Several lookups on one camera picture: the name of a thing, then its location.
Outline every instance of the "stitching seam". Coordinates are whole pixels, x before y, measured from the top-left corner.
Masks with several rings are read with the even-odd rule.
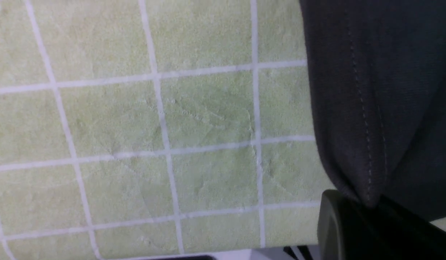
[[[356,89],[358,91],[358,97],[361,101],[361,106],[363,109],[363,120],[364,120],[364,124],[366,126],[366,141],[367,141],[367,149],[368,149],[368,155],[369,155],[369,181],[368,181],[368,189],[367,189],[367,199],[368,201],[370,201],[370,186],[372,184],[372,157],[370,154],[370,138],[369,138],[369,125],[367,123],[367,119],[366,119],[366,110],[364,109],[364,100],[363,100],[363,94],[361,93],[360,87],[359,87],[359,78],[358,78],[358,72],[357,72],[357,63],[356,63],[356,57],[355,57],[355,50],[353,48],[353,39],[351,36],[351,29],[350,29],[350,18],[348,17],[348,12],[347,10],[345,10],[345,17],[347,20],[347,30],[348,30],[348,38],[350,39],[350,52],[351,52],[351,60],[353,62],[353,70],[354,70],[354,74],[355,74],[355,85],[356,85]]]

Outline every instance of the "dark fabric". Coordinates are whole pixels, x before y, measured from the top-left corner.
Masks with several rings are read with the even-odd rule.
[[[343,194],[446,216],[446,0],[300,0],[314,131]]]

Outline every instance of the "dark gray fabric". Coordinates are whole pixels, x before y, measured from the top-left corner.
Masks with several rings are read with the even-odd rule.
[[[446,0],[300,0],[314,131],[343,194],[446,216]]]

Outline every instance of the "black plastic part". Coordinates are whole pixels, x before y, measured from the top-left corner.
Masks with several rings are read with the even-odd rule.
[[[446,232],[385,197],[368,209],[324,191],[318,241],[322,260],[446,259]]]

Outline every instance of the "white grout line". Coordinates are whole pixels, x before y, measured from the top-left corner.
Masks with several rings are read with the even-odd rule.
[[[169,174],[170,181],[170,190],[172,192],[172,201],[173,201],[173,213],[175,216],[175,227],[176,227],[176,239],[178,242],[178,250],[180,254],[184,254],[185,250],[183,247],[183,238],[182,238],[182,224],[180,220],[180,207],[178,206],[178,195],[176,191],[176,183],[175,176],[173,174],[173,164],[172,164],[172,155],[170,153],[170,140],[169,134],[167,131],[167,123],[165,121],[165,112],[162,103],[161,97],[161,83],[159,78],[159,73],[157,72],[157,60],[156,53],[154,50],[154,43],[152,40],[151,30],[149,28],[149,20],[148,13],[146,9],[145,0],[138,0],[139,9],[141,13],[141,20],[143,22],[144,34],[146,35],[146,41],[148,46],[148,54],[149,54],[149,63],[151,67],[151,72],[153,76],[154,90],[156,93],[156,101],[157,101],[157,113],[159,116],[159,122],[162,131],[162,142],[165,150],[165,158],[167,161],[167,172]]]
[[[250,16],[252,20],[252,66],[253,66],[253,114],[255,121],[255,150],[257,157],[257,191],[260,222],[260,247],[265,247],[264,210],[263,210],[263,168],[261,156],[261,120],[258,78],[258,15],[257,0],[250,0]]]
[[[113,229],[119,227],[132,227],[143,224],[153,224],[153,223],[162,223],[167,221],[174,221],[175,216],[165,216],[165,217],[155,217],[155,218],[145,218],[145,219],[135,219],[124,222],[111,222],[106,224],[98,224],[94,225],[94,229]]]
[[[234,209],[215,209],[210,211],[195,211],[184,213],[180,215],[181,219],[194,218],[194,217],[209,217],[209,216],[218,216],[218,215],[227,215],[227,214],[240,214],[240,213],[248,213],[252,211],[258,210],[258,206],[246,207],[246,208],[234,208]]]
[[[68,164],[72,164],[73,162],[74,162],[74,160],[72,158],[66,158],[66,159],[59,159],[59,160],[33,161],[33,162],[29,162],[29,163],[26,162],[26,163],[6,164],[6,165],[0,165],[0,172],[68,165]]]
[[[278,204],[266,204],[264,205],[264,209],[286,209],[286,208],[313,208],[319,207],[320,201],[307,201],[307,202],[290,202],[290,203],[278,203]],[[189,219],[195,217],[209,217],[209,216],[218,216],[218,215],[229,215],[229,214],[241,214],[241,213],[249,213],[258,210],[258,206],[245,207],[245,208],[230,208],[230,209],[215,209],[209,211],[194,211],[188,213],[182,213],[179,215],[179,219]],[[53,230],[40,230],[40,231],[32,231],[28,233],[16,234],[16,235],[0,235],[1,241],[11,241],[11,240],[20,240],[20,239],[30,239],[30,238],[39,238],[39,237],[50,237],[54,235],[67,235],[73,233],[83,233],[90,232],[92,230],[99,229],[112,229],[117,227],[131,227],[142,224],[154,224],[168,221],[175,221],[176,216],[164,216],[164,217],[152,217],[152,218],[144,218],[144,219],[135,219],[124,222],[111,222],[106,224],[96,224],[91,227],[70,227],[67,229],[53,229]]]
[[[202,76],[202,75],[209,75],[209,74],[246,71],[246,70],[251,70],[251,68],[252,68],[251,64],[242,64],[242,65],[236,65],[236,66],[215,66],[215,67],[204,68],[204,69],[163,72],[163,73],[160,73],[159,76],[161,79],[169,79],[169,78]]]
[[[71,227],[68,229],[54,229],[54,230],[40,230],[33,231],[28,233],[16,234],[16,235],[7,235],[5,239],[7,241],[11,240],[19,240],[19,239],[30,239],[30,238],[39,238],[39,237],[51,237],[53,235],[68,235],[74,233],[82,233],[89,232],[91,230],[90,227]]]
[[[307,66],[306,59],[297,61],[273,61],[273,62],[262,62],[258,64],[259,69],[280,69],[288,68],[291,66]]]
[[[3,226],[2,226],[2,221],[1,220],[0,220],[0,242],[2,242],[3,250],[5,250],[5,253],[8,255],[8,257],[11,260],[16,260],[16,258],[13,255],[12,251],[8,247],[8,243],[6,242],[5,236],[3,234]]]
[[[277,69],[277,68],[287,68],[292,66],[294,67],[306,66],[306,63],[307,63],[306,60],[262,62],[258,64],[258,67],[259,69]],[[203,69],[162,72],[158,73],[157,76],[159,77],[159,79],[201,76],[201,75],[217,74],[217,73],[247,71],[250,70],[252,66],[253,66],[252,64],[242,64],[236,66],[215,66]],[[56,84],[56,87],[58,88],[90,87],[90,86],[102,86],[107,84],[109,85],[109,84],[122,84],[122,83],[139,82],[139,81],[150,81],[152,79],[153,79],[152,74],[142,74],[142,75],[131,75],[124,77],[104,78],[104,79],[88,79],[84,81],[63,81],[55,83],[41,83],[41,84],[29,84],[22,86],[0,87],[0,95],[52,89],[53,84]]]
[[[306,142],[315,140],[314,135],[290,135],[279,138],[266,138],[261,140],[261,144],[266,143],[285,143],[285,142]]]
[[[290,135],[283,136],[279,138],[267,138],[262,139],[261,144],[267,143],[283,143],[283,142],[306,142],[314,140],[314,136],[312,135]],[[167,153],[171,155],[188,155],[191,153],[203,153],[203,152],[213,152],[218,150],[226,150],[226,149],[238,149],[246,146],[256,146],[256,141],[244,141],[240,143],[222,143],[217,145],[209,145],[209,146],[201,146],[201,147],[188,147],[188,148],[175,148],[170,149],[169,152],[165,150],[157,150],[157,151],[138,151],[138,152],[124,152],[124,153],[114,153],[113,155],[95,155],[89,157],[78,157],[78,158],[66,158],[59,160],[49,160],[49,161],[34,161],[27,163],[16,163],[16,164],[6,164],[0,165],[0,172],[5,171],[13,171],[13,170],[25,170],[32,168],[42,168],[42,167],[50,167],[50,166],[61,166],[61,165],[69,165],[74,162],[77,163],[95,163],[98,161],[114,161],[114,160],[122,160],[134,157],[157,157],[164,156]]]
[[[277,204],[266,204],[265,209],[288,209],[288,208],[314,208],[319,207],[320,201],[306,201],[306,202],[288,202]]]
[[[0,87],[0,95],[51,89],[51,84],[29,84],[22,86]]]
[[[42,36],[40,34],[40,29],[39,29],[39,27],[37,25],[37,21],[35,19],[34,8],[32,6],[32,3],[30,2],[30,0],[25,0],[25,5],[26,5],[27,13],[28,13],[28,16],[30,19],[30,23],[32,25],[32,30],[34,31],[34,36],[35,36],[35,40],[37,41],[40,55],[42,56],[43,63],[45,64],[45,69],[47,71],[48,79],[50,79],[50,84],[52,86],[54,97],[56,100],[56,106],[58,107],[58,112],[60,114],[61,125],[63,127],[63,131],[66,136],[66,141],[67,141],[67,144],[69,147],[69,152],[71,154],[71,158],[73,159],[73,167],[74,167],[74,171],[76,173],[76,179],[77,179],[77,183],[78,183],[79,190],[80,190],[80,197],[82,200],[83,210],[85,212],[87,225],[90,229],[89,230],[89,238],[90,238],[91,247],[93,249],[93,252],[94,252],[96,258],[98,258],[98,260],[102,260],[103,258],[101,257],[101,254],[99,252],[98,245],[96,245],[95,233],[92,228],[93,224],[91,222],[91,215],[90,215],[90,208],[88,206],[87,194],[86,194],[85,187],[83,184],[80,166],[77,161],[77,154],[76,154],[76,149],[74,146],[73,137],[71,135],[71,130],[69,129],[69,124],[68,124],[68,121],[66,118],[66,113],[64,111],[63,100],[61,99],[60,91],[58,90],[58,87],[56,86],[56,79],[55,79],[55,76],[53,74],[53,70],[51,67],[50,57],[48,56],[47,50],[45,49],[45,46],[43,44]]]
[[[125,77],[114,77],[106,79],[90,79],[85,81],[64,81],[56,83],[57,87],[87,87],[87,86],[102,86],[110,84],[122,84],[129,82],[150,81],[152,74],[132,75]]]
[[[255,144],[254,141],[244,141],[240,143],[222,143],[208,146],[171,149],[170,153],[172,155],[187,155],[190,153],[204,153],[204,152],[214,152],[218,150],[238,149],[254,144]]]

